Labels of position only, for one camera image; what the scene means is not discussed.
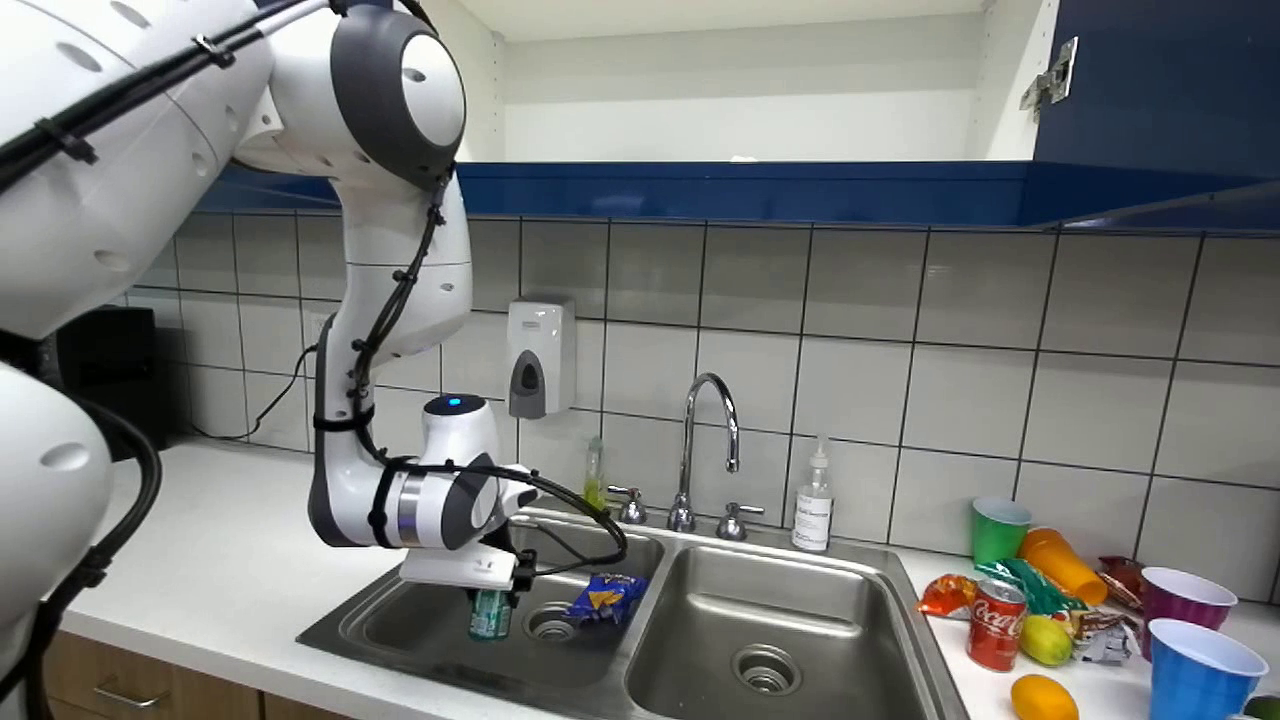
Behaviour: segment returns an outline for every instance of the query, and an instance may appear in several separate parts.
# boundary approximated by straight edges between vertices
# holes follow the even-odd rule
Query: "wall-mounted soap dispenser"
[[[577,328],[570,303],[506,309],[506,412],[522,419],[570,409],[577,393]]]

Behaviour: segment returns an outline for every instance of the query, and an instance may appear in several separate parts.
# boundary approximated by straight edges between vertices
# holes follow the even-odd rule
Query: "blue cup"
[[[1153,619],[1147,720],[1228,720],[1263,676],[1269,660],[1240,641],[1182,619]]]

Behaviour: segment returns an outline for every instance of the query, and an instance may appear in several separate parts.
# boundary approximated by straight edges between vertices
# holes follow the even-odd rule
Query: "double sink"
[[[526,510],[513,537],[543,568],[613,546],[560,510]],[[564,619],[586,570],[648,576],[633,624]],[[879,546],[803,554],[772,530],[736,543],[628,526],[620,562],[540,576],[503,641],[472,641],[469,619],[462,593],[387,570],[301,641],[564,716],[969,720],[904,562]]]

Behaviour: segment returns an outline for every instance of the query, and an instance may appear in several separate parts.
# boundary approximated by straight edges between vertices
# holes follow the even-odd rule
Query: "orange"
[[[1051,676],[1021,676],[1007,700],[1017,720],[1081,720],[1074,696]]]

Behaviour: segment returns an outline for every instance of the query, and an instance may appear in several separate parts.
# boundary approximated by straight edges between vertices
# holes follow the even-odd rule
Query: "white countertop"
[[[313,537],[303,456],[180,444],[164,451],[164,472],[156,510],[119,552],[109,583],[73,604],[68,630],[342,716],[547,716],[296,643],[306,624],[398,559],[376,546],[322,546]],[[135,472],[119,462],[110,517],[130,493]],[[917,589],[963,570],[956,554],[898,554]],[[1021,660],[1012,670],[988,670],[963,655],[963,624],[931,619],[931,626],[973,720],[1012,720],[1007,684],[1042,666]],[[1280,607],[1235,607],[1225,630],[1269,655],[1263,691],[1280,691]],[[1088,720],[1147,712],[1142,660],[1070,664],[1048,676],[1070,689]]]

